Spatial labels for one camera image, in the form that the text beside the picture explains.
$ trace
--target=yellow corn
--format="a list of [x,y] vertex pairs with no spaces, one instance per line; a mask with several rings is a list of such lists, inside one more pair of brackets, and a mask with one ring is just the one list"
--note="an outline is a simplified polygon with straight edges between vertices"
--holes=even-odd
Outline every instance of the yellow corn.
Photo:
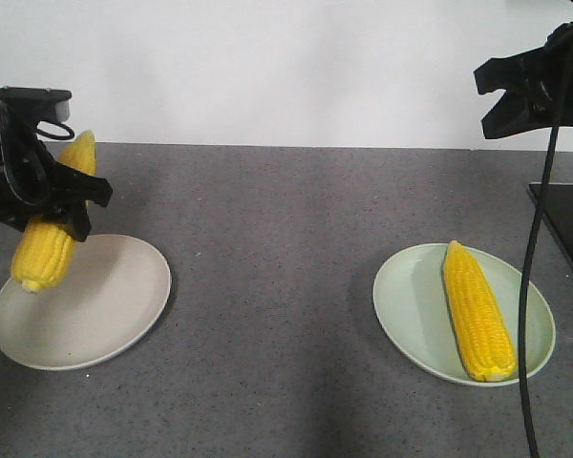
[[[91,131],[80,134],[57,161],[87,175],[96,173],[96,140]],[[11,276],[26,291],[57,286],[66,277],[76,240],[58,225],[32,218],[11,263]]]
[[457,241],[443,266],[460,359],[479,382],[499,382],[514,372],[516,352],[492,288],[478,261]]

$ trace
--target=speckled table surface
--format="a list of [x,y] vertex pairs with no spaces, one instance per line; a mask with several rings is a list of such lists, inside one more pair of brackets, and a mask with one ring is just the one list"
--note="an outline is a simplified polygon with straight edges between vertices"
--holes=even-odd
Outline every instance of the speckled table surface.
[[[380,265],[461,239],[521,265],[542,153],[98,145],[93,233],[144,239],[172,297],[100,365],[0,352],[0,457],[524,457],[516,385],[454,385],[382,331]],[[573,154],[554,179],[573,182]],[[0,225],[0,287],[19,235]],[[532,281],[557,345],[530,380],[543,456],[573,458],[573,271],[543,227]]]

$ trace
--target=ceramic plate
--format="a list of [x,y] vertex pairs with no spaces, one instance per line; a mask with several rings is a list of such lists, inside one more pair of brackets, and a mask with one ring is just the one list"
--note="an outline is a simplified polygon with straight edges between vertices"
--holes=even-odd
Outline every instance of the ceramic plate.
[[0,349],[20,364],[65,370],[108,360],[138,341],[170,293],[165,258],[122,235],[90,236],[70,271],[37,294],[8,280],[0,290]]
[[[518,372],[502,382],[477,382],[465,372],[458,352],[442,280],[447,243],[417,245],[390,257],[373,284],[378,320],[399,350],[442,379],[463,385],[502,386],[518,382]],[[503,260],[468,248],[490,282],[516,344],[520,272]],[[554,318],[534,284],[528,290],[526,365],[531,377],[547,363],[556,340]]]

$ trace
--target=white background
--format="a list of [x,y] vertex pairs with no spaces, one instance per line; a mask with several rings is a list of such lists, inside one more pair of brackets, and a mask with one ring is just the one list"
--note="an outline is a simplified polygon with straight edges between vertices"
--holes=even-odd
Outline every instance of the white background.
[[473,70],[571,20],[568,0],[0,1],[0,87],[72,91],[99,141],[543,150],[547,130],[483,138],[500,92]]

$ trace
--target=black wire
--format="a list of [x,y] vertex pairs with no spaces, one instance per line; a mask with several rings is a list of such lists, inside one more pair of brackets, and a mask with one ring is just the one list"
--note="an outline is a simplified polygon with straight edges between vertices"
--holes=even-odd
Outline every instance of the black wire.
[[529,233],[528,244],[526,245],[526,254],[524,255],[524,266],[522,267],[522,278],[520,283],[520,300],[518,307],[518,377],[520,382],[520,403],[522,407],[522,416],[524,417],[524,428],[526,430],[526,440],[531,458],[539,458],[537,440],[535,438],[535,429],[533,427],[533,416],[531,413],[530,397],[528,393],[528,382],[526,378],[526,305],[528,299],[528,283],[530,282],[531,267],[533,265],[533,256],[537,245],[547,193],[549,190],[550,175],[554,155],[556,154],[556,143],[558,141],[558,131],[560,129],[562,112],[564,110],[564,101],[568,90],[569,80],[573,73],[573,42],[566,58],[564,69],[562,70],[561,85],[559,87],[558,97],[556,99],[556,112],[552,120],[552,130],[550,132],[547,154],[545,155],[545,164],[543,166],[543,175],[541,178],[540,194],[535,206],[535,216]]

